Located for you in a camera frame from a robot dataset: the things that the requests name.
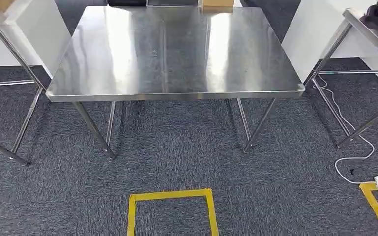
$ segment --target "metal frame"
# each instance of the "metal frame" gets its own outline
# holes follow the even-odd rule
[[[108,120],[108,131],[106,135],[106,139],[103,138],[102,134],[100,133],[99,129],[97,128],[95,122],[93,122],[92,118],[90,117],[89,113],[84,108],[81,102],[73,102],[73,105],[76,107],[76,110],[80,113],[83,120],[85,121],[86,125],[94,134],[95,138],[99,141],[100,145],[102,146],[103,150],[109,155],[111,159],[115,158],[115,154],[112,152],[109,144],[111,142],[111,133],[112,127],[114,123],[114,113],[115,113],[115,101],[112,102],[111,111]]]
[[[352,24],[348,23],[345,28],[342,30],[341,34],[339,35],[338,39],[334,42],[332,47],[329,49],[329,51],[326,53],[326,55],[323,57],[322,61],[319,62],[316,69],[313,70],[313,73],[309,76],[309,78],[305,82],[305,87],[309,84],[311,81],[319,94],[322,96],[324,102],[327,104],[329,110],[335,117],[336,121],[339,123],[340,127],[344,131],[346,137],[342,139],[338,144],[337,147],[341,147],[344,144],[347,144],[349,141],[353,140],[357,135],[364,132],[367,128],[369,128],[371,125],[374,124],[376,120],[378,120],[378,114],[375,115],[373,118],[371,118],[368,122],[366,122],[364,125],[362,125],[360,128],[355,130],[353,133],[351,133],[347,126],[345,125],[344,121],[341,119],[340,115],[332,105],[332,103],[327,98],[326,94],[323,92],[321,86],[316,81],[316,77],[320,75],[333,75],[333,74],[378,74],[378,70],[350,70],[350,71],[322,71],[323,67],[326,65],[326,63],[329,61],[333,53],[336,51],[336,49],[339,47],[339,45],[342,43],[342,41],[345,39],[346,35],[349,33],[349,30],[352,28]]]
[[[244,111],[244,107],[242,105],[241,99],[237,98],[236,100],[238,102],[239,111],[241,113],[242,123],[243,123],[244,129],[245,129],[245,134],[247,136],[247,144],[245,145],[243,152],[247,153],[249,148],[253,146],[253,142],[255,142],[255,140],[257,139],[257,137],[258,137],[258,135],[259,135],[259,133],[260,133],[262,127],[263,127],[263,124],[267,120],[267,118],[268,118],[270,112],[272,111],[272,108],[274,107],[274,104],[276,103],[277,99],[273,98],[271,100],[270,104],[268,105],[267,109],[265,110],[259,124],[255,128],[252,135],[251,135],[251,132],[250,132],[250,128],[248,126],[247,117],[245,115],[245,111]],[[86,125],[91,130],[91,132],[93,133],[95,138],[99,141],[100,145],[102,146],[102,149],[109,155],[109,157],[111,159],[114,159],[116,156],[110,148],[110,143],[111,143],[112,129],[113,129],[113,123],[114,123],[114,117],[115,117],[116,102],[115,101],[111,102],[111,110],[109,112],[109,118],[108,118],[108,129],[107,129],[107,132],[106,132],[105,139],[103,138],[101,132],[97,128],[96,124],[92,120],[89,113],[84,108],[83,104],[81,102],[73,102],[73,105],[76,107],[76,110],[80,113],[80,115],[82,116],[83,120],[85,121]]]
[[[242,123],[244,124],[245,134],[247,135],[247,141],[248,141],[242,151],[244,153],[247,153],[248,150],[250,149],[250,147],[253,146],[253,142],[255,142],[255,140],[257,139],[258,134],[260,133],[260,131],[263,127],[263,124],[267,120],[268,115],[270,114],[272,108],[274,107],[274,104],[276,103],[277,99],[273,98],[271,100],[270,104],[268,105],[267,109],[265,110],[264,115],[261,117],[261,120],[260,120],[259,124],[257,125],[257,127],[255,128],[252,135],[250,133],[250,128],[248,126],[247,117],[245,115],[245,111],[244,111],[244,107],[242,106],[241,99],[237,98],[236,100],[238,102],[239,112],[241,113]]]
[[[0,145],[0,153],[9,157],[11,160],[15,160],[23,166],[27,166],[29,162],[20,158],[16,153],[18,151],[19,145],[24,137],[25,131],[27,130],[29,121],[31,120],[32,114],[34,113],[35,107],[37,105],[38,99],[42,93],[42,91],[47,91],[45,86],[41,83],[41,81],[37,78],[31,68],[28,66],[27,62],[22,58],[20,53],[16,50],[14,45],[9,41],[8,37],[2,32],[0,29],[0,40],[4,43],[4,45],[8,48],[11,54],[15,57],[15,59],[19,62],[22,68],[27,72],[31,80],[20,80],[20,81],[7,81],[7,82],[0,82],[0,86],[10,86],[10,85],[23,85],[23,84],[32,84],[36,83],[38,85],[37,93],[29,107],[27,116],[24,119],[24,122],[21,126],[20,131],[18,132],[17,138],[15,140],[14,146],[11,151],[7,150],[3,146]]]

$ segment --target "table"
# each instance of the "table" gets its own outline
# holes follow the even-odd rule
[[[6,20],[6,16],[3,13],[0,13],[0,27],[2,26],[2,23],[5,20]],[[27,72],[28,76],[30,77],[30,80],[0,82],[0,86],[21,85],[21,84],[30,84],[30,83],[36,83],[38,85],[37,93],[36,93],[32,103],[30,105],[29,111],[27,113],[27,116],[24,119],[24,122],[21,126],[21,129],[18,132],[18,136],[15,140],[15,143],[14,143],[12,150],[9,151],[0,144],[0,153],[6,155],[11,160],[15,160],[18,163],[20,163],[21,165],[26,166],[26,165],[29,164],[29,162],[20,158],[16,153],[17,153],[19,145],[21,144],[21,141],[24,137],[25,131],[28,127],[28,124],[29,124],[29,121],[32,117],[32,114],[35,110],[35,106],[38,102],[38,99],[39,99],[42,91],[46,91],[46,87],[41,83],[41,81],[37,78],[37,76],[34,74],[34,72],[30,69],[30,67],[28,66],[28,64],[24,60],[24,58],[21,56],[21,54],[15,48],[15,46],[10,42],[9,38],[5,35],[5,33],[1,30],[1,28],[0,28],[0,40],[7,47],[7,49],[11,52],[11,54],[15,57],[15,59],[23,67],[23,69]]]
[[[46,93],[72,102],[110,157],[115,101],[237,99],[248,150],[278,98],[305,88],[263,11],[87,7]],[[241,98],[273,98],[251,134]],[[113,101],[104,139],[82,106]]]
[[[332,75],[332,74],[378,74],[378,70],[352,70],[352,71],[321,71],[323,67],[326,65],[326,63],[329,61],[335,50],[340,46],[340,44],[345,39],[346,35],[349,33],[351,28],[357,29],[361,35],[363,35],[367,40],[369,40],[375,47],[378,48],[378,31],[374,29],[370,29],[366,26],[366,22],[364,21],[364,13],[361,13],[360,11],[357,11],[355,9],[347,8],[343,13],[344,18],[347,20],[347,24],[342,29],[339,37],[337,40],[333,43],[332,47],[329,49],[329,51],[326,53],[324,58],[321,60],[321,62],[318,64],[318,66],[315,68],[313,73],[309,76],[307,82],[305,85],[308,85],[308,82],[312,82],[316,89],[318,90],[319,94],[323,97],[323,100],[328,105],[331,113],[341,126],[342,130],[346,134],[346,137],[341,140],[337,146],[341,147],[341,145],[349,142],[353,138],[355,138],[357,135],[364,132],[367,128],[369,128],[371,125],[375,123],[375,121],[378,120],[378,114],[374,115],[368,122],[366,122],[363,126],[355,130],[353,133],[350,133],[347,126],[345,125],[344,121],[341,119],[338,112],[335,110],[332,103],[329,101],[329,99],[324,94],[322,88],[316,81],[316,77],[320,75]]]

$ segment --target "power cord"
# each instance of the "power cord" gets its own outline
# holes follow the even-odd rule
[[[347,119],[345,119],[344,118],[344,116],[342,115],[342,112],[341,112],[341,109],[339,108],[339,105],[338,105],[338,103],[336,103],[336,101],[335,101],[335,96],[334,96],[334,92],[332,91],[332,90],[329,90],[329,89],[327,89],[326,87],[328,86],[328,82],[326,81],[326,80],[324,80],[320,75],[318,75],[318,77],[325,83],[325,85],[324,86],[322,86],[321,88],[323,89],[323,90],[326,90],[326,91],[328,91],[328,92],[330,92],[331,93],[331,99],[332,99],[332,102],[335,104],[335,106],[336,106],[336,108],[338,109],[338,113],[339,113],[339,116],[341,117],[341,119],[343,120],[343,121],[345,121],[349,126],[351,126],[351,128],[353,129],[353,130],[355,130],[355,127],[347,120]],[[335,169],[336,169],[336,172],[344,179],[344,180],[346,180],[347,182],[349,182],[349,183],[353,183],[353,184],[362,184],[362,183],[375,183],[374,181],[367,181],[367,182],[354,182],[354,181],[351,181],[351,180],[349,180],[349,179],[347,179],[340,171],[339,171],[339,169],[338,169],[338,163],[340,162],[340,161],[343,161],[343,160],[365,160],[365,159],[368,159],[371,155],[373,155],[373,153],[374,153],[374,151],[376,150],[375,149],[375,147],[374,147],[374,145],[372,144],[372,143],[370,143],[370,141],[368,141],[368,140],[366,140],[364,137],[362,137],[361,135],[359,135],[359,137],[363,140],[363,141],[365,141],[366,143],[368,143],[370,146],[371,146],[371,148],[373,149],[371,152],[370,152],[370,154],[368,154],[367,156],[365,156],[365,157],[344,157],[344,158],[340,158],[340,159],[338,159],[337,161],[335,161]]]

